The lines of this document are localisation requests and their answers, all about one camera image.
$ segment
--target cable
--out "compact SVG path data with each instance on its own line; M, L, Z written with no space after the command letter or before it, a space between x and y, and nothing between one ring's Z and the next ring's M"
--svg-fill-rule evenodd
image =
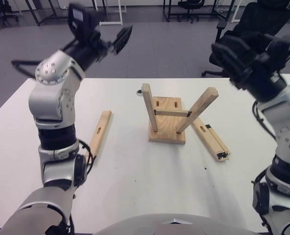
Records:
M32 74L31 72L27 71L26 69L21 68L21 65L26 65L26 66L37 66L39 65L41 61L38 60L12 60L11 64L13 67L19 71L20 73L24 74L25 76L28 76L29 78L35 78L35 74Z
M259 111L258 111L258 108L257 108L257 105L258 105L258 101L254 101L253 102L253 105L252 105L252 113L253 115L255 116L255 118L257 119L258 123L262 126L262 128L268 132L273 139L276 140L276 137L275 135L267 128L267 126L263 123L264 119L260 117L259 115Z
M87 160L87 175L90 173L92 166L96 160L97 155L93 156L90 150L90 147L82 140L78 140L79 143L82 145L82 148L85 148L88 151L88 160Z
M75 234L75 228L74 228L74 223L72 219L72 215L70 214L70 232L68 233L69 235L74 235Z
M285 235L285 231L286 231L289 227L290 227L290 223L287 224L287 225L285 226L285 228L284 228L283 231L281 232L281 235Z

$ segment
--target gray floor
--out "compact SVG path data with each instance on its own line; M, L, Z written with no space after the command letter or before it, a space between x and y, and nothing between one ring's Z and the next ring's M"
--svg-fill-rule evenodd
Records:
M154 17L163 20L162 12ZM87 77L185 78L200 77L203 70L219 71L208 62L217 19L202 18L194 24L138 21L135 20L126 48L118 56L109 55L94 64L87 71ZM109 25L99 29L104 39L113 40L120 28ZM290 34L290 23L278 36L285 34ZM12 59L44 59L71 39L65 23L0 30L0 107L26 79L11 67ZM283 72L290 73L290 61Z

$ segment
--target table leg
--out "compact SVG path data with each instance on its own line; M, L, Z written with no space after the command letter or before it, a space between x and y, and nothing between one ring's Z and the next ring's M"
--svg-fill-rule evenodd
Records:
M28 1L28 0L25 0L25 2L26 2L26 4L27 4L27 7L28 7L29 11L32 13L32 16L33 16L33 18L34 18L34 20L35 20L37 26L40 26L39 21L38 21L36 15L35 15L35 13L34 13L34 10L33 10L33 8L31 7L31 4L29 4L29 1Z
M167 19L168 22L170 22L171 5L172 5L172 0L169 0L168 19Z
M13 2L14 2L14 4L15 4L15 6L17 7L17 9L18 9L18 11L19 11L20 15L22 16L22 15L23 15L23 13L22 13L22 11L19 9L19 6L18 6L18 4L17 4L16 0L13 0Z
M225 21L228 21L229 15L231 14L232 8L234 6L234 2L235 2L235 0L232 0L231 5L229 6L229 9L228 9L228 12L227 12L227 16L226 16Z
M91 0L92 1L92 6L93 6L93 8L95 9L95 11L97 10L96 9L96 4L95 4L95 1L94 0Z
M54 8L53 5L52 5L51 0L48 0L48 2L49 2L49 4L50 4L51 10L52 10L52 12L53 12L53 15L54 15L54 16L57 16L56 10L55 10L55 8Z
M102 5L103 5L103 7L104 7L104 11L105 11L105 13L107 13L106 5L105 5L105 0L102 0Z
M211 10L211 14L214 13L214 9L217 5L217 0L214 0L213 6L212 6L212 10Z

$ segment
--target wooden stick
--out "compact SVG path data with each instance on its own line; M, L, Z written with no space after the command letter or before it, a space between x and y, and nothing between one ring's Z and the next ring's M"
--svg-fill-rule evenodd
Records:
M183 117L176 125L176 132L181 133L184 131L218 96L217 89L208 87L191 107L191 115L189 117Z
M141 87L144 101L146 104L147 112L149 115L149 120L151 122L151 126L153 128L153 131L158 131L158 126L156 124L156 116L153 108L153 97L151 95L150 85L148 83L144 83Z
M110 110L106 110L103 111L99 122L96 126L95 132L91 138L89 147L90 147L90 151L92 153L93 156L96 156L99 152L103 137L105 135L109 120L111 117L111 111Z
M209 124L206 125L205 127L208 129L208 131L210 131L210 133L213 135L213 137L217 140L217 142L222 147L222 149L224 150L224 152L226 154L231 154L231 152L229 151L228 147L225 145L225 143L223 143L223 141L218 136L218 134L213 130L213 128Z
M206 128L206 126L199 117L193 121L192 126L197 132L203 144L217 161L221 162L228 160L225 151L222 149L217 140L210 133L209 129Z
M187 117L189 113L188 110L155 109L155 115L162 116Z

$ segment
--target screw hole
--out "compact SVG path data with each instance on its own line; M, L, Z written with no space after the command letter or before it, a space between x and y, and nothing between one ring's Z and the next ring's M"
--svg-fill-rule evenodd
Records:
M203 132L205 132L205 129L204 129L203 126L200 126L200 129L201 129Z
M143 96L143 91L141 89L137 90L136 95Z

